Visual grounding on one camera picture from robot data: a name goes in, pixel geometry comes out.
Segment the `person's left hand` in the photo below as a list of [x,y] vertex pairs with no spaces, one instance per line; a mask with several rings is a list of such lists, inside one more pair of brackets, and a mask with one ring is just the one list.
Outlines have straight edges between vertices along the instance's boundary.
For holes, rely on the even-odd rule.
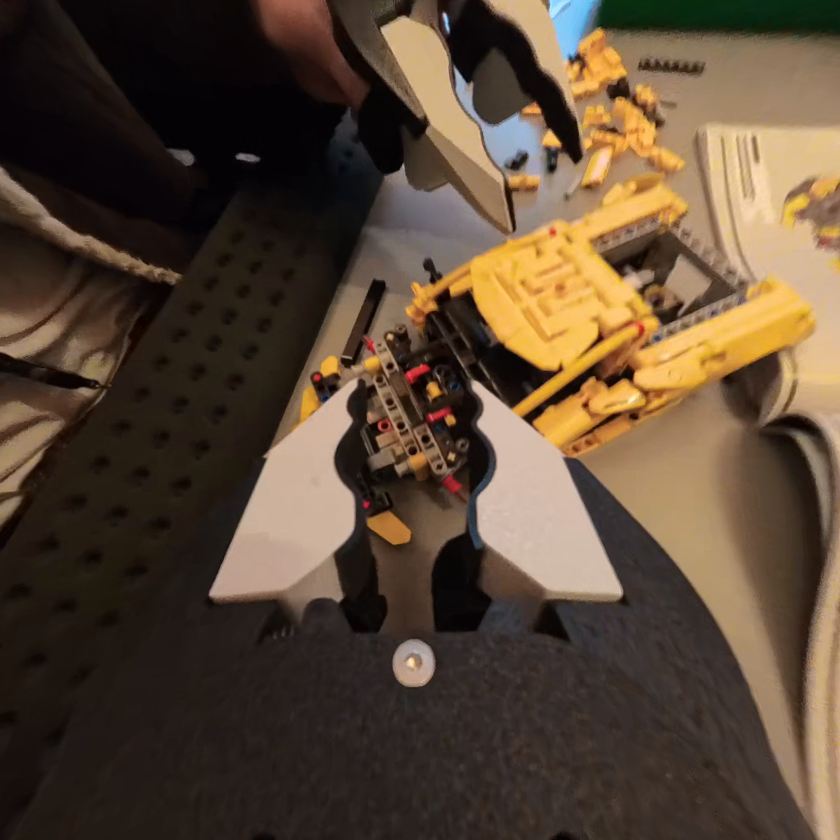
[[258,26],[312,98],[358,109],[370,91],[344,58],[325,1],[253,1]]

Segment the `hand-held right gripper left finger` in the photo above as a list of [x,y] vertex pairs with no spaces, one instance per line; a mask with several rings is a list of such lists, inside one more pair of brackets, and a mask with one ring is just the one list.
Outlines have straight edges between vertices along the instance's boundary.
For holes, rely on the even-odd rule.
[[351,380],[270,450],[211,584],[214,604],[275,602],[300,620],[329,600],[353,630],[382,629],[387,604],[358,483],[366,411],[367,385]]

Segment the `green storage bin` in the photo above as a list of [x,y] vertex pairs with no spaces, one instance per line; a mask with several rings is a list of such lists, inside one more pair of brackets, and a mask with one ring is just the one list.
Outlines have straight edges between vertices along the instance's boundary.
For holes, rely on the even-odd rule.
[[837,35],[838,1],[602,1],[607,28]]

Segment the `person's left forearm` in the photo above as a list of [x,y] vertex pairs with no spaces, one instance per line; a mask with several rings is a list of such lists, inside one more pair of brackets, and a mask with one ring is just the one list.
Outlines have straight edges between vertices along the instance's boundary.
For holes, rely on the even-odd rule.
[[154,121],[169,148],[208,170],[246,154],[264,172],[293,173],[321,156],[348,108],[301,89],[251,3],[188,2],[195,27],[154,94]]

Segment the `yellow brick car model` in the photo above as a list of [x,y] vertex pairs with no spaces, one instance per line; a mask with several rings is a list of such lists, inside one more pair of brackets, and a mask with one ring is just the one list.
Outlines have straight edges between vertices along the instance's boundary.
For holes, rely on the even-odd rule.
[[812,308],[775,277],[743,278],[680,221],[686,202],[658,175],[614,187],[582,217],[553,220],[441,275],[431,259],[404,323],[367,355],[311,373],[303,424],[353,375],[366,382],[369,526],[392,515],[382,485],[411,476],[466,500],[461,417],[476,382],[576,458],[752,363],[794,348]]

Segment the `grey desk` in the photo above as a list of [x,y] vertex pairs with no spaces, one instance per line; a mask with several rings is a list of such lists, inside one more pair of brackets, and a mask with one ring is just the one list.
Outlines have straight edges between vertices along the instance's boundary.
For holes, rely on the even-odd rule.
[[[643,73],[666,99],[666,145],[686,157],[674,189],[688,226],[715,240],[696,133],[702,123],[838,129],[838,35],[608,29],[636,78],[646,57],[701,60],[701,76]],[[498,234],[450,189],[414,191],[404,174],[380,186],[359,244],[308,358],[339,348],[373,276],[388,280],[377,328],[408,301],[423,256],[456,267]],[[710,609],[749,683],[777,763],[819,838],[838,838],[838,525],[821,536],[816,479],[790,436],[759,430],[748,385],[711,385],[583,458],[583,464],[676,562]],[[408,612],[400,626],[431,621],[407,601],[423,551],[454,533],[456,511],[417,490],[403,493],[415,542],[383,546],[383,580]],[[404,553],[408,560],[399,560]]]

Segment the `yellow curved brick piece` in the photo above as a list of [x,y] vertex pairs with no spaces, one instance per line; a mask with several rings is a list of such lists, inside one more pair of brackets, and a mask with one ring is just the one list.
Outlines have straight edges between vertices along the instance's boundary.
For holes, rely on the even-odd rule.
[[392,546],[405,545],[411,542],[412,531],[391,510],[368,516],[366,524],[374,535]]

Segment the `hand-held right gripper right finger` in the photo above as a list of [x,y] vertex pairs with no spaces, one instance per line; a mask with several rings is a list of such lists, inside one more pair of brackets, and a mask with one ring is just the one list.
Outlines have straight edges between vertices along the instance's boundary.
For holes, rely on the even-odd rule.
[[560,451],[477,382],[465,386],[459,418],[465,526],[434,561],[434,629],[473,631],[494,602],[531,614],[620,602],[623,585]]

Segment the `instruction booklet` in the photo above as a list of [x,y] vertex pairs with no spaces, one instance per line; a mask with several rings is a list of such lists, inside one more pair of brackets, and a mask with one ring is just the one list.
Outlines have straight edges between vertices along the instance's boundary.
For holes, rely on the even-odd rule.
[[696,143],[722,252],[751,279],[782,279],[816,321],[809,339],[746,382],[759,424],[793,439],[814,482],[822,571],[804,663],[806,809],[818,838],[838,838],[838,128],[709,122]]

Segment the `person's pale trousers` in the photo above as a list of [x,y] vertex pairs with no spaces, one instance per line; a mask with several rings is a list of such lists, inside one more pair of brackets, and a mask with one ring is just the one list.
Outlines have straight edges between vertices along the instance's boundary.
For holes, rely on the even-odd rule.
[[126,217],[46,178],[2,166],[1,522],[35,490],[48,452],[102,398],[36,381],[45,367],[109,385],[160,293],[191,258],[183,236]]

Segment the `person's dark jacket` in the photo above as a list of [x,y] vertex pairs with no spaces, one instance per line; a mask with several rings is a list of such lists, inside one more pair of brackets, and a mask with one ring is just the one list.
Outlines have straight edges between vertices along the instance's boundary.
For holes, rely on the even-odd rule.
[[143,120],[58,2],[2,2],[2,224],[172,287],[191,173]]

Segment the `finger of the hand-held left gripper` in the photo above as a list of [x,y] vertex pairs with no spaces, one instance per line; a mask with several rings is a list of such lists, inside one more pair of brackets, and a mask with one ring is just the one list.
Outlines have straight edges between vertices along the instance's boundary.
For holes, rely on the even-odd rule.
[[426,115],[420,134],[402,130],[407,181],[426,193],[452,186],[478,215],[511,235],[516,219],[507,180],[456,94],[443,36],[435,25],[406,16],[386,24],[382,33]]
[[536,103],[573,163],[583,158],[581,126],[549,6],[542,1],[448,2],[447,42],[472,86],[472,107],[498,125]]

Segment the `pile of yellow brick pieces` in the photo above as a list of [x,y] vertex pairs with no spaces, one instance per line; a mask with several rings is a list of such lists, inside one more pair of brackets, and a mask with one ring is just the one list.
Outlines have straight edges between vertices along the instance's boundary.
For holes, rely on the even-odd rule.
[[603,28],[595,28],[580,41],[565,62],[573,102],[606,95],[610,104],[586,106],[581,126],[584,168],[568,195],[582,187],[603,186],[615,160],[631,152],[656,173],[681,172],[686,162],[659,142],[663,119],[657,92],[649,85],[631,86],[623,59],[608,42]]

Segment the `long black beam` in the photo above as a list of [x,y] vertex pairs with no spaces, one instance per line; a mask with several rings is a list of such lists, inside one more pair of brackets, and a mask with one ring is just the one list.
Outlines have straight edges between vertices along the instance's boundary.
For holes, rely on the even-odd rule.
[[350,335],[343,347],[339,359],[343,367],[350,368],[359,363],[362,353],[368,347],[369,332],[385,291],[386,283],[384,280],[372,280],[365,293],[359,313],[353,322]]

